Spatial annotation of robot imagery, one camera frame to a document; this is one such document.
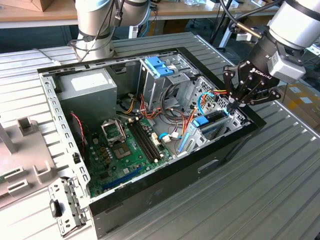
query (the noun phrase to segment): connector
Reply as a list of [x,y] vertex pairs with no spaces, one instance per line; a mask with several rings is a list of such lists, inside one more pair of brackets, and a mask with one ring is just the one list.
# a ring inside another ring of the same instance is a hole
[[53,62],[54,65],[56,65],[56,66],[61,66],[62,65],[62,63],[60,61],[57,61],[57,60],[51,60],[51,62]]
[[162,140],[164,143],[169,143],[169,142],[171,142],[171,139],[170,139],[169,135],[165,135],[163,138],[161,138],[161,140]]

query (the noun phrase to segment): gray plastic part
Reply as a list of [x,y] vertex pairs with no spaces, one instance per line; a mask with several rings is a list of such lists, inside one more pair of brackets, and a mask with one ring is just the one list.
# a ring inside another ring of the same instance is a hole
[[22,181],[18,181],[7,187],[8,193],[12,197],[18,197],[19,195],[24,194],[30,189],[31,189],[31,186],[26,179],[23,179]]
[[38,170],[35,165],[32,166],[36,179],[40,184],[45,183],[53,178],[54,171],[51,171],[51,167],[47,160],[44,161],[45,169]]
[[4,144],[4,146],[7,148],[8,153],[10,155],[14,154],[17,151],[14,143],[11,141],[11,139],[8,136],[6,130],[2,127],[2,125],[0,123],[0,144],[1,143]]
[[29,117],[17,119],[16,124],[20,129],[22,136],[27,136],[36,132],[35,126],[31,123]]
[[10,154],[8,145],[0,142],[0,208],[46,187],[57,177],[36,121],[24,117],[2,130],[1,136],[5,133],[10,137],[16,152]]
[[22,166],[17,167],[15,169],[12,169],[10,171],[7,171],[3,174],[4,179],[8,183],[13,183],[14,181],[20,179],[23,175],[25,175],[26,172],[24,171],[24,168]]

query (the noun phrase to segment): aluminum table surface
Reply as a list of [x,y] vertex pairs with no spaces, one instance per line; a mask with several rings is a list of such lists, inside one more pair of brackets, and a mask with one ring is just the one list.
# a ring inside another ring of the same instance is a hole
[[[220,79],[228,62],[201,37],[177,33],[114,41],[121,56],[186,47]],[[69,47],[44,49],[64,64]],[[0,122],[36,120],[58,168],[65,155],[36,69],[53,63],[34,50],[0,54]],[[254,107],[267,122],[223,167],[111,232],[106,240],[308,239],[320,232],[320,136],[278,102]],[[1,237],[61,239],[46,188],[0,210]],[[68,237],[95,239],[87,224]]]

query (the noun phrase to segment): blue cable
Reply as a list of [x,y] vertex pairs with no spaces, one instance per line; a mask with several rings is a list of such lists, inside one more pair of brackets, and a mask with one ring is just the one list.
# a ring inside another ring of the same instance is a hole
[[145,28],[145,30],[144,30],[144,32],[142,33],[142,35],[141,35],[140,38],[142,38],[142,37],[145,35],[145,33],[146,33],[147,30],[148,30],[148,27],[149,27],[149,21],[146,21],[146,28]]
[[198,106],[198,109],[199,109],[199,111],[200,111],[200,113],[201,113],[202,115],[204,115],[204,111],[202,111],[202,108],[201,108],[201,97],[202,97],[203,95],[209,95],[209,96],[212,97],[212,98],[215,97],[211,92],[207,92],[207,91],[200,94],[200,96],[199,96],[199,98],[198,98],[197,106]]
[[161,140],[164,136],[166,136],[166,135],[168,135],[169,133],[167,133],[167,132],[164,132],[164,133],[162,133],[160,136],[159,136],[159,139]]

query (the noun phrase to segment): motherboard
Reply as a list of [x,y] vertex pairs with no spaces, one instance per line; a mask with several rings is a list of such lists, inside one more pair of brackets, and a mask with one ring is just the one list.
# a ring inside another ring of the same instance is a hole
[[[88,159],[85,160],[85,163],[91,176],[89,182],[91,197],[96,197],[172,159],[166,147],[156,142],[155,133],[147,119],[135,119],[131,123],[118,121],[123,128],[125,140],[112,144],[108,142],[102,129],[97,129],[87,137],[88,145],[85,147],[85,156]],[[133,127],[133,125],[138,125],[143,130],[139,132],[142,134],[139,139],[137,139],[136,130],[138,127]],[[113,125],[106,129],[106,134],[108,139],[113,139],[119,137],[121,132]],[[152,158],[151,153],[148,152],[151,149],[156,150],[155,158]]]

